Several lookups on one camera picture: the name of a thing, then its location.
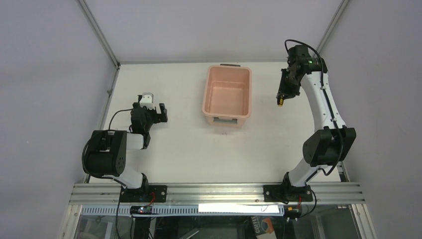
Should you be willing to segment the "pink plastic bin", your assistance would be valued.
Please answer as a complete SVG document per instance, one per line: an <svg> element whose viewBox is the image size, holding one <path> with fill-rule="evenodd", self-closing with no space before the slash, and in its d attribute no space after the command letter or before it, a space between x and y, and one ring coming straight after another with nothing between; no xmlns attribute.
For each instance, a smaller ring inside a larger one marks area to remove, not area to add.
<svg viewBox="0 0 422 239"><path fill-rule="evenodd" d="M251 115L252 71L235 64L208 68L202 112L208 124L242 128Z"/></svg>

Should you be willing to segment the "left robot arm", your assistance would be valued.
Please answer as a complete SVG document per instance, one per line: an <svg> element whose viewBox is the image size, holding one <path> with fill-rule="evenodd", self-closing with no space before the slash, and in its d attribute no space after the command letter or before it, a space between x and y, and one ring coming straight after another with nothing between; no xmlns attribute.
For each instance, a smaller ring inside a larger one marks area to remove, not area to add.
<svg viewBox="0 0 422 239"><path fill-rule="evenodd" d="M154 104L152 93L143 93L132 107L128 129L94 130L82 150L82 167L85 173L98 179L111 179L123 189L138 191L148 196L152 194L147 176L126 165L126 155L130 150L148 148L153 125L168 121L164 103Z"/></svg>

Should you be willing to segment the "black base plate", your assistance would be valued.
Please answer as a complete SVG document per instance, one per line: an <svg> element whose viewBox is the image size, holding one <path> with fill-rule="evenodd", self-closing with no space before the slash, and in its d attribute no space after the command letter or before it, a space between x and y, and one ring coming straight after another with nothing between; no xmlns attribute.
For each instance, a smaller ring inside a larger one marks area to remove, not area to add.
<svg viewBox="0 0 422 239"><path fill-rule="evenodd" d="M152 185L145 191L138 189L122 189L119 196L121 203L165 203L167 201L167 186Z"/></svg>
<svg viewBox="0 0 422 239"><path fill-rule="evenodd" d="M295 187L288 185L264 185L263 196L265 202L281 202L288 204L290 202L312 202L314 196L310 185L304 187Z"/></svg>

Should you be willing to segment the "yellow black screwdriver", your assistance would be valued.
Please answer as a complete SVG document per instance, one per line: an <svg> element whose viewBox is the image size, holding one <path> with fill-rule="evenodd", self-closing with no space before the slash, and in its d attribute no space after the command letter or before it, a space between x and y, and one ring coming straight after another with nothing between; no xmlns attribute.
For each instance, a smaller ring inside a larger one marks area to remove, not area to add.
<svg viewBox="0 0 422 239"><path fill-rule="evenodd" d="M278 105L279 107L282 107L282 106L283 106L283 104L284 104L284 98L283 98L283 96L278 96L278 97L277 97L277 105Z"/></svg>

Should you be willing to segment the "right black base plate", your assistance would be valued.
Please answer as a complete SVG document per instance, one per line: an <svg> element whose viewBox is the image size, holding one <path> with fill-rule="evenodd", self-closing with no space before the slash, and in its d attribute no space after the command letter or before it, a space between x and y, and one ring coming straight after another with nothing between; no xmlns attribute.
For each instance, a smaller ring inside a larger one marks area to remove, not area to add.
<svg viewBox="0 0 422 239"><path fill-rule="evenodd" d="M310 185L304 187L295 187L288 185L264 185L263 196L265 202L281 202L288 204L290 202L312 202L314 196Z"/></svg>

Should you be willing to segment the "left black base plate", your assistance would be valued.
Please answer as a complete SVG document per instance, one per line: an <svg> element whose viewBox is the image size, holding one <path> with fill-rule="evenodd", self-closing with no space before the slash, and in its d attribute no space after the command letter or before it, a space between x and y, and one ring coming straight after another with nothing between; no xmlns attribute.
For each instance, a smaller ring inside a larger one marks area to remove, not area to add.
<svg viewBox="0 0 422 239"><path fill-rule="evenodd" d="M165 203L167 201L167 186L152 185L145 191L138 189L122 189L119 196L121 203Z"/></svg>

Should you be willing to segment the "aluminium mounting rail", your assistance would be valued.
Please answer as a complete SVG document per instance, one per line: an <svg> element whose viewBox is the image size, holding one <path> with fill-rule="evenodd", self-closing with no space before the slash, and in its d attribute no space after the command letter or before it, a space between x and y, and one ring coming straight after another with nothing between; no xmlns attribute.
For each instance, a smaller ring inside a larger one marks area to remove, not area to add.
<svg viewBox="0 0 422 239"><path fill-rule="evenodd" d="M167 201L159 205L197 205L203 203L268 204L264 201L263 186L280 183L194 183L167 184ZM358 183L310 183L318 205L364 204ZM115 183L75 184L71 205L114 205L119 201L121 186ZM147 203L124 203L146 205Z"/></svg>

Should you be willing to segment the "coffee box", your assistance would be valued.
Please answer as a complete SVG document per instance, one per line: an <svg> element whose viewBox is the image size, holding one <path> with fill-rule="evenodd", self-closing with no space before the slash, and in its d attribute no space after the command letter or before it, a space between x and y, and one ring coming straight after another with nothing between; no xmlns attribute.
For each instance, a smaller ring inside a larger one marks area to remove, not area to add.
<svg viewBox="0 0 422 239"><path fill-rule="evenodd" d="M271 217L252 216L251 221L256 236L271 234L274 232Z"/></svg>

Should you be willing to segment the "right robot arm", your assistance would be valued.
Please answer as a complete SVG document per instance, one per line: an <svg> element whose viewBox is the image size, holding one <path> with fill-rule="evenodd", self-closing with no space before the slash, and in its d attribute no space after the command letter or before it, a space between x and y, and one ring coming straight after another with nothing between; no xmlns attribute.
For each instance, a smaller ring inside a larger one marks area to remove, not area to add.
<svg viewBox="0 0 422 239"><path fill-rule="evenodd" d="M347 127L334 102L324 59L311 46L295 40L287 49L288 67L282 69L277 91L277 104L300 95L303 89L314 122L314 133L303 143L303 157L287 172L281 184L281 194L299 196L311 189L308 182L319 173L329 176L349 152L356 130Z"/></svg>

